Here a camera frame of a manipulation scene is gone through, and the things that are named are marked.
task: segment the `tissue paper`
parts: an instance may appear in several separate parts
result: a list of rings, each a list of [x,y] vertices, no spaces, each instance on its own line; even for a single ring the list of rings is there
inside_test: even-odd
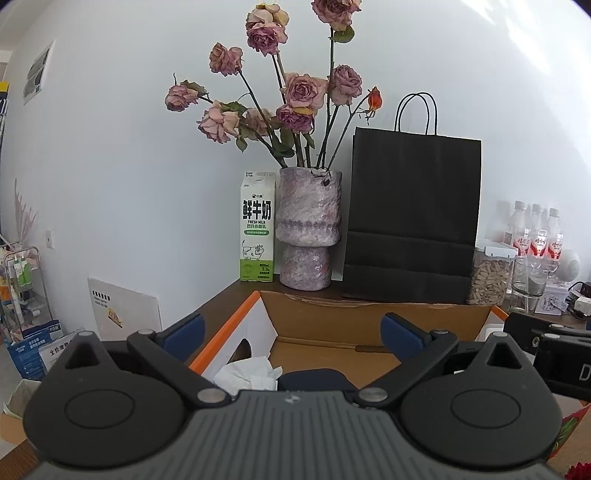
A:
[[[281,367],[273,369],[267,357],[257,356],[223,366],[213,382],[232,396],[240,390],[277,391],[277,379],[282,373]]]

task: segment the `milk carton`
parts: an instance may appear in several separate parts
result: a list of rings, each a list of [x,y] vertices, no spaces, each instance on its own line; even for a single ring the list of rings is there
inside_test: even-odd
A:
[[[245,173],[240,190],[240,280],[273,281],[275,176]]]

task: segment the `white sign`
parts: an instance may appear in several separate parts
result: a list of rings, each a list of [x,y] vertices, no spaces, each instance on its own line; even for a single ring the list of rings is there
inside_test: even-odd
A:
[[[141,329],[162,331],[158,299],[95,278],[88,290],[102,341],[125,340]]]
[[[43,345],[39,349],[39,356],[41,357],[41,360],[43,360],[43,365],[47,371],[53,367],[53,364],[57,362],[57,359],[66,349],[68,343],[72,341],[74,335],[76,335],[79,331],[80,330],[77,330],[74,333],[63,336],[60,339],[57,339],[55,342],[49,343],[48,345]]]

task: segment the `blue gripper pad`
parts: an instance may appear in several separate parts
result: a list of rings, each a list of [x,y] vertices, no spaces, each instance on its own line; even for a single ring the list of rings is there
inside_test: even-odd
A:
[[[431,342],[431,335],[395,313],[387,313],[382,318],[380,335],[384,346],[402,363]]]
[[[202,315],[187,317],[158,334],[157,343],[180,362],[186,362],[205,340]]]

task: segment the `vase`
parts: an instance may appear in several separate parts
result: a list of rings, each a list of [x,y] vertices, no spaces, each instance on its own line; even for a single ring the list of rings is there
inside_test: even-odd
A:
[[[286,244],[280,274],[286,287],[316,291],[329,286],[329,247],[340,240],[342,178],[337,170],[281,170],[275,236]]]

